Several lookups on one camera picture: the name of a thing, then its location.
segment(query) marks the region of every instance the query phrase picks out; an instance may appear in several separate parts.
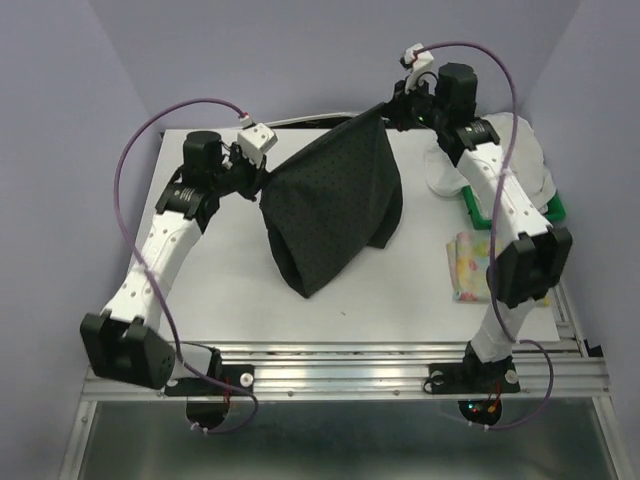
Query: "white tabletop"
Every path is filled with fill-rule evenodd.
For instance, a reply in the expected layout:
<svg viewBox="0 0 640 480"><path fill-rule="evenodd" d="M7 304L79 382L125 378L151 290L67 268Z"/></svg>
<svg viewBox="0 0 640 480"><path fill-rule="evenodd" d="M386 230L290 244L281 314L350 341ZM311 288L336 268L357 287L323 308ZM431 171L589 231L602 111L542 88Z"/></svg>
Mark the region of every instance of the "white tabletop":
<svg viewBox="0 0 640 480"><path fill-rule="evenodd" d="M236 130L217 130L226 143ZM138 232L146 238L154 206L182 161L189 130L166 132ZM273 169L322 130L279 130ZM402 176L404 211L384 250L365 248L326 287L306 300L289 288L269 250L257 203L222 200L205 235L185 260L169 295L180 337L239 342L464 342L479 328L484 304L452 300L445 244L471 229L461 198L443 199L424 179L429 132L389 132ZM163 317L161 334L171 338ZM521 338L558 340L552 308L536 308Z"/></svg>

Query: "black fabric bag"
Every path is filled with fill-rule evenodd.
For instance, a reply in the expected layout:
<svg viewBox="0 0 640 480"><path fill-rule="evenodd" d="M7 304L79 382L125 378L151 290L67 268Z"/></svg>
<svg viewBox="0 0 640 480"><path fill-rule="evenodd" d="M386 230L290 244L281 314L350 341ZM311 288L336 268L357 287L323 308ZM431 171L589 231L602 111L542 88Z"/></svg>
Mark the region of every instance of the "black fabric bag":
<svg viewBox="0 0 640 480"><path fill-rule="evenodd" d="M280 273L305 298L366 245L384 248L400 222L402 185L380 106L273 170L260 209Z"/></svg>

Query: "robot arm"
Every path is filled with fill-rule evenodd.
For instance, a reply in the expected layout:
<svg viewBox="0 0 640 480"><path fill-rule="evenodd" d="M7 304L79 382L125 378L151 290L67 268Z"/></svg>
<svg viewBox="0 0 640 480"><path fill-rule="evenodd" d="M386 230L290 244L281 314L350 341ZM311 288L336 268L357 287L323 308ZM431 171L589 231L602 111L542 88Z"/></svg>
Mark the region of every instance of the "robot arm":
<svg viewBox="0 0 640 480"><path fill-rule="evenodd" d="M497 223L497 236L505 248L496 259L493 288L501 317L510 334L517 337L535 300L559 282L571 235L565 228L554 228L534 208L511 170L502 169L500 139L491 124L475 113L477 77L473 69L455 63L440 67L430 93L429 82L422 76L433 57L421 50L421 44L414 45L400 60L409 74L396 83L393 98L382 114L400 131L434 130L439 146L483 205L494 204L498 180L505 176ZM439 385L433 384L432 393L487 393L514 368L511 353L511 341L489 305L463 362L430 366L443 374ZM510 384L503 383L503 387L503 391L519 391Z"/></svg>
<svg viewBox="0 0 640 480"><path fill-rule="evenodd" d="M183 144L183 164L156 205L142 257L166 298L180 267L220 207L233 192L255 200L265 173L265 153L276 143L264 124L243 119L245 129L223 155L219 134L192 132ZM190 377L173 348L158 335L162 307L145 267L135 262L122 286L98 315L85 316L80 333L94 373L153 389L170 379ZM197 370L218 378L220 352L184 344L184 358Z"/></svg>

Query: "purple wall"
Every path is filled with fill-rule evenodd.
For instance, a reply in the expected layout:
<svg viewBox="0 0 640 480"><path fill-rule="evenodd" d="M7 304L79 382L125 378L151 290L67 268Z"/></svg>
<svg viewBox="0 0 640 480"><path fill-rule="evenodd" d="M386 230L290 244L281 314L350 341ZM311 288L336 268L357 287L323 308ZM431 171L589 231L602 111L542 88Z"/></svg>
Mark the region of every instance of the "purple wall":
<svg viewBox="0 0 640 480"><path fill-rule="evenodd" d="M640 471L640 2L584 0L525 111L568 209L566 282Z"/></svg>
<svg viewBox="0 0 640 480"><path fill-rule="evenodd" d="M147 113L84 0L0 15L0 477L57 478L87 360L78 328L128 256L111 210L119 150ZM147 151L157 148L146 139ZM131 158L129 223L153 155Z"/></svg>
<svg viewBox="0 0 640 480"><path fill-rule="evenodd" d="M513 70L524 98L579 0L89 3L150 112L187 98L218 96L273 120L364 110L386 101L403 76L400 54L416 42L490 45ZM449 49L438 56L477 68L484 111L508 105L502 73L482 54ZM232 122L223 109L198 107L172 116L167 125Z"/></svg>

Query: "green container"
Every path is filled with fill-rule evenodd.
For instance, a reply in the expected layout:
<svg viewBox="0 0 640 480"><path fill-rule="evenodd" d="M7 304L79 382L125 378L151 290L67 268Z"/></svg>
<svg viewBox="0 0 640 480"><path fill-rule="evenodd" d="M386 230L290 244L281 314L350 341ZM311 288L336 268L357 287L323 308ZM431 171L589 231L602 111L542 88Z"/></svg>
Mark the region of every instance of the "green container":
<svg viewBox="0 0 640 480"><path fill-rule="evenodd" d="M480 206L473 196L471 187L464 187L462 189L462 197L464 198L464 203L467 204L469 216L471 217L471 223L473 223L473 228L475 228L476 230L489 230L491 228L491 219L484 218L482 216L482 213L480 213ZM567 216L567 213L564 210L564 205L562 205L560 197L557 193L547 204L547 209L547 213L545 213L544 216L551 223L559 222Z"/></svg>

